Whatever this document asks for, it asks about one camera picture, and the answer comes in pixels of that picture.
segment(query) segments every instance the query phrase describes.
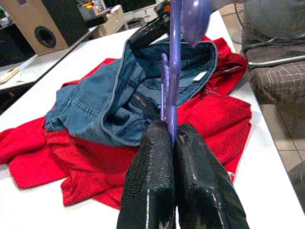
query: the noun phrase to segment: red cloth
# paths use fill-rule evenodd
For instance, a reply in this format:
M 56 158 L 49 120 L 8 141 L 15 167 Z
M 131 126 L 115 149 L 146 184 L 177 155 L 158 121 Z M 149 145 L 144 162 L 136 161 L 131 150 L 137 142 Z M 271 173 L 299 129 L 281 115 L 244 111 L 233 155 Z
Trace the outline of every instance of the red cloth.
M 246 60 L 229 53 L 223 39 L 216 44 L 220 45 L 219 61 L 206 86 L 213 93 L 202 91 L 181 105 L 179 124 L 194 125 L 225 168 L 234 173 L 250 131 L 251 110 L 249 104 L 225 95 L 245 73 Z M 0 164 L 10 163 L 18 187 L 67 177 L 61 185 L 65 206 L 94 198 L 119 208 L 125 174 L 138 147 L 106 146 L 72 137 L 67 130 L 46 132 L 44 122 L 40 118 L 0 133 Z

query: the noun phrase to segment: tiled floor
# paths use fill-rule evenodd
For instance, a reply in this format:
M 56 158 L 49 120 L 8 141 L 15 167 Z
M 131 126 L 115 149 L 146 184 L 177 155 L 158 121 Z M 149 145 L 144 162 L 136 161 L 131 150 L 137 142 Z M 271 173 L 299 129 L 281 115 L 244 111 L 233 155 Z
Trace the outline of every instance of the tiled floor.
M 222 7 L 220 10 L 221 15 L 233 14 L 235 12 L 234 4 L 226 5 Z
M 228 14 L 223 20 L 231 38 L 241 32 L 237 16 Z M 239 53 L 241 45 L 235 44 Z M 261 105 L 268 128 L 287 171 L 305 160 L 305 105 Z

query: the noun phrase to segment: white table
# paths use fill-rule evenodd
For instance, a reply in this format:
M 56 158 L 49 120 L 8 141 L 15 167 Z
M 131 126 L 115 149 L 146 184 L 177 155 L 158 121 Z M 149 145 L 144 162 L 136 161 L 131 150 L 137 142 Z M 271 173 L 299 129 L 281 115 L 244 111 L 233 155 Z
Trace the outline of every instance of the white table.
M 85 35 L 79 38 L 67 49 L 59 50 L 57 52 L 52 52 L 42 56 L 34 55 L 30 58 L 31 60 L 0 67 L 0 75 L 2 75 L 11 68 L 16 68 L 25 62 L 29 62 L 28 65 L 18 74 L 8 80 L 6 83 L 0 84 L 0 91 L 7 91 L 13 87 L 36 82 L 66 55 L 68 55 L 77 45 L 79 45 L 82 40 L 98 29 L 98 27 L 99 26 L 93 26 L 89 28 Z
M 45 115 L 55 102 L 55 91 L 64 82 L 82 78 L 107 57 L 120 58 L 123 41 L 134 31 L 80 44 L 0 116 L 0 131 Z M 211 39 L 224 37 L 234 50 L 219 12 L 212 15 L 207 35 Z M 253 111 L 252 130 L 234 183 L 250 228 L 305 228 L 304 214 L 249 83 L 242 80 L 232 96 L 251 103 Z M 19 190 L 7 167 L 1 166 L 0 228 L 116 228 L 119 212 L 95 200 L 65 208 L 60 189 L 62 181 Z

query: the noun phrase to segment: purple plastic hanger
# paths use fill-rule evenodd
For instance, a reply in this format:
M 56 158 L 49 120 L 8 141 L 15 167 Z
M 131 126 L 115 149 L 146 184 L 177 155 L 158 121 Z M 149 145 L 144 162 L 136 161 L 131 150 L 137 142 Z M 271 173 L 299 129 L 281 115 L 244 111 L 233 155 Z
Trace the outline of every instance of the purple plastic hanger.
M 170 67 L 168 67 L 166 54 L 162 54 L 161 120 L 165 120 L 168 124 L 172 146 L 178 134 L 177 102 L 181 71 L 181 15 L 185 40 L 195 47 L 206 32 L 211 9 L 211 0 L 183 0 L 183 6 L 182 0 L 171 1 Z

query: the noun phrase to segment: blue denim jeans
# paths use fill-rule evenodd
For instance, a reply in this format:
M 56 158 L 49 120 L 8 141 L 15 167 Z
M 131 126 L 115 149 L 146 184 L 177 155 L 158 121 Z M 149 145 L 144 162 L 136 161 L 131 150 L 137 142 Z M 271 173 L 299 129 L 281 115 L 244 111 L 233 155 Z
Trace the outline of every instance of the blue denim jeans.
M 56 107 L 46 114 L 46 130 L 67 128 L 70 135 L 94 142 L 138 146 L 147 125 L 160 118 L 162 53 L 169 56 L 168 40 L 139 50 L 132 50 L 127 41 L 121 59 L 57 91 Z M 178 105 L 209 80 L 217 50 L 212 42 L 193 49 L 182 39 L 181 59 Z M 206 74 L 194 81 L 201 72 Z

